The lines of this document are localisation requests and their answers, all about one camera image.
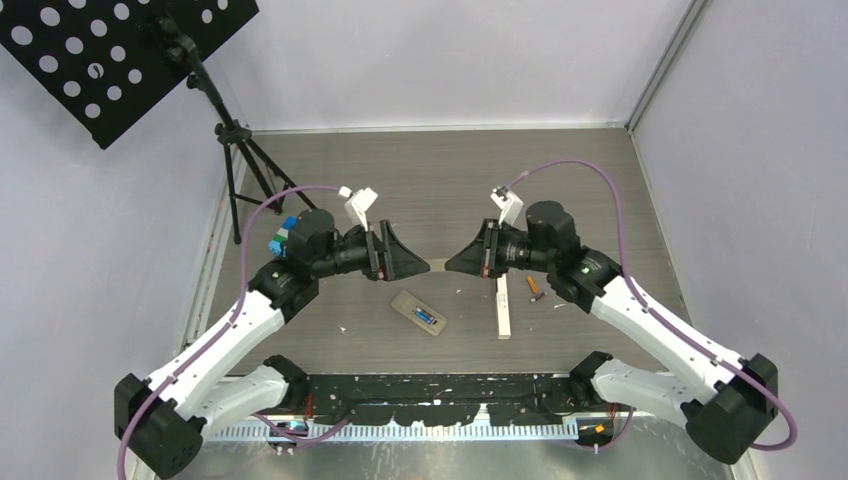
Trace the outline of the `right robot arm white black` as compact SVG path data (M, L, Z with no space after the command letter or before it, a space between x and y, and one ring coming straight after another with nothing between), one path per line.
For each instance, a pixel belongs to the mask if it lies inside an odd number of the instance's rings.
M684 429L711 458L732 465L778 413L779 373L766 356L744 358L658 305L608 255L585 246L573 217L555 201L532 204L527 228L483 221L450 258L448 271L496 278L509 269L546 274L557 296L635 341L667 371L652 373L594 352L570 372L584 410L618 403Z

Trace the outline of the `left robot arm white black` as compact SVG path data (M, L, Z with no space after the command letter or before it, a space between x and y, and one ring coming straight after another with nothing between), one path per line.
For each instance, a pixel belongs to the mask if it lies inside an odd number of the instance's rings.
M429 270L387 220L376 231L358 224L341 234L328 211L303 211L283 254L242 278L237 300L209 331L146 378L129 374L116 385L119 478L127 476L129 453L169 479L193 461L208 437L239 418L273 407L298 412L307 398L306 375L286 359L261 365L240 382L240 392L218 383L317 297L321 279L360 272L371 281L391 282Z

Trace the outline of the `blue battery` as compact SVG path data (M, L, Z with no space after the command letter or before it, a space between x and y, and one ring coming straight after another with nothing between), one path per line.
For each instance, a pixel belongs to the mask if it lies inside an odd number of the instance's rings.
M438 323L438 319L434 314L420 306L415 307L414 315L427 325L436 325Z

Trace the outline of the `white slim remote control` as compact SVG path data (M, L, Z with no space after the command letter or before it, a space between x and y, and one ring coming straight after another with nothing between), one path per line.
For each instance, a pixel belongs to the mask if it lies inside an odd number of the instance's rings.
M510 339L512 336L512 328L509 308L508 282L506 276L501 276L496 280L495 290L498 339Z

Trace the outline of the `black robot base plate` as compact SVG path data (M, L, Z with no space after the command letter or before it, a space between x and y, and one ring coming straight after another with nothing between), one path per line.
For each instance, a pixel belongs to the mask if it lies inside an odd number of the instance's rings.
M311 374L295 399L259 413L292 415L332 426L465 426L488 416L492 426L554 425L579 412L634 412L610 404L565 374Z

